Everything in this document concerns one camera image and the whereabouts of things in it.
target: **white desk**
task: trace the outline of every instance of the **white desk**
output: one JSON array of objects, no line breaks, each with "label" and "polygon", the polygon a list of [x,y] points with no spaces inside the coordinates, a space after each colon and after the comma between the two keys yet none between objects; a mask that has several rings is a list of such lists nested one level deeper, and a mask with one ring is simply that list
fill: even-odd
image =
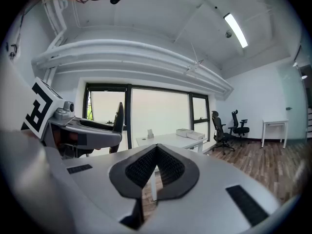
[{"label": "white desk", "polygon": [[269,126],[281,126],[281,125],[284,125],[285,136],[284,136],[284,146],[283,146],[283,148],[285,148],[286,147],[286,142],[287,142],[287,134],[288,134],[288,119],[263,120],[262,147],[264,145],[266,125],[269,125]]},{"label": "white desk", "polygon": [[[198,153],[203,152],[203,141],[207,138],[203,138],[201,140],[195,140],[188,137],[182,137],[174,134],[167,135],[158,135],[154,136],[154,138],[148,139],[147,137],[136,138],[137,144],[139,146],[144,145],[153,145],[153,144],[165,144],[176,147],[181,147],[184,149],[190,149],[192,147],[198,146]],[[152,187],[152,198],[155,201],[157,199],[157,191],[156,191],[156,179],[155,179],[155,170],[151,176],[151,187]]]}]

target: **window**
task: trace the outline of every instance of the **window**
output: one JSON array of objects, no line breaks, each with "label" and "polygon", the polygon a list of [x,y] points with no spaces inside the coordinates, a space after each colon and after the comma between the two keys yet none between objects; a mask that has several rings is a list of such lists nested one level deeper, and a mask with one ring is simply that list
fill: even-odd
[{"label": "window", "polygon": [[[206,135],[210,141],[208,96],[183,91],[131,84],[89,84],[84,95],[84,118],[113,123],[118,103],[125,110],[125,122],[119,151],[137,147],[138,137],[175,133],[186,128]],[[108,154],[109,148],[91,156]]]},{"label": "window", "polygon": [[190,128],[188,95],[159,90],[132,90],[133,147],[138,137],[146,137],[147,130],[154,135],[175,133],[179,128]]}]

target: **wooden floor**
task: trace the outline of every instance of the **wooden floor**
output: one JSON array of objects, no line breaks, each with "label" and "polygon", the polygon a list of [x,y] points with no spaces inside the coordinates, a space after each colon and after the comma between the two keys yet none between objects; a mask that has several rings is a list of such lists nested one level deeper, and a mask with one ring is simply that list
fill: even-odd
[{"label": "wooden floor", "polygon": [[[207,154],[225,160],[268,188],[281,203],[300,193],[311,173],[312,140],[308,143],[288,143],[283,149],[282,143],[239,142],[231,144],[235,152],[222,148]],[[162,188],[159,173],[156,173],[156,189]],[[142,204],[145,220],[153,213],[156,203],[152,200],[151,184],[148,182],[142,191]]]}]

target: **fluorescent ceiling light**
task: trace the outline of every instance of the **fluorescent ceiling light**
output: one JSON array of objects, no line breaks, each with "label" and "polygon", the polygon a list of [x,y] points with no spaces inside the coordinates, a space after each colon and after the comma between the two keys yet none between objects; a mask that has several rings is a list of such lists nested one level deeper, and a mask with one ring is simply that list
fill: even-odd
[{"label": "fluorescent ceiling light", "polygon": [[228,13],[227,15],[225,15],[224,19],[229,24],[229,26],[232,28],[232,30],[234,31],[234,33],[237,36],[242,47],[243,48],[247,47],[248,44],[247,44],[247,41],[244,37],[244,34],[243,34],[242,30],[240,29],[240,27],[238,26],[238,23],[236,22],[234,17],[231,15],[231,13]]}]

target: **black office chair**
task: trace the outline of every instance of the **black office chair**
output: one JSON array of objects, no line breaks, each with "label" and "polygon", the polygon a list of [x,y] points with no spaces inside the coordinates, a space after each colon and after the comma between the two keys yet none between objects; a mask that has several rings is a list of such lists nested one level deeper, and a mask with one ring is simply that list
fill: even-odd
[{"label": "black office chair", "polygon": [[214,139],[216,141],[216,145],[213,147],[213,151],[215,150],[215,148],[217,147],[223,147],[223,155],[225,155],[224,152],[224,148],[230,148],[233,150],[233,152],[235,151],[235,149],[233,147],[230,147],[229,144],[227,143],[231,137],[231,134],[228,133],[224,133],[222,127],[225,126],[225,124],[222,125],[221,123],[221,119],[218,117],[219,113],[217,111],[212,111],[213,112],[213,123],[214,123],[214,128],[216,130],[216,135],[214,136]]},{"label": "black office chair", "polygon": [[242,119],[242,121],[240,122],[241,126],[238,127],[238,120],[236,117],[237,113],[238,113],[238,110],[235,110],[234,112],[232,112],[232,117],[234,121],[233,133],[238,134],[239,139],[240,139],[240,146],[242,146],[243,145],[242,136],[245,136],[246,133],[249,133],[249,127],[244,127],[244,124],[247,123],[247,119]]},{"label": "black office chair", "polygon": [[[80,124],[83,126],[87,126],[87,127],[118,132],[121,136],[121,139],[122,139],[122,131],[123,131],[123,124],[124,124],[124,109],[123,109],[122,102],[120,102],[118,105],[113,125],[101,124],[101,123],[97,123],[97,122],[92,121],[92,120],[80,120]],[[110,147],[109,153],[110,154],[116,153],[118,151],[118,148],[119,148],[119,144],[116,146]],[[77,156],[80,157],[81,155],[84,155],[84,154],[89,156],[89,154],[92,152],[93,152],[93,149],[91,149],[91,150],[78,149],[78,155]]]}]

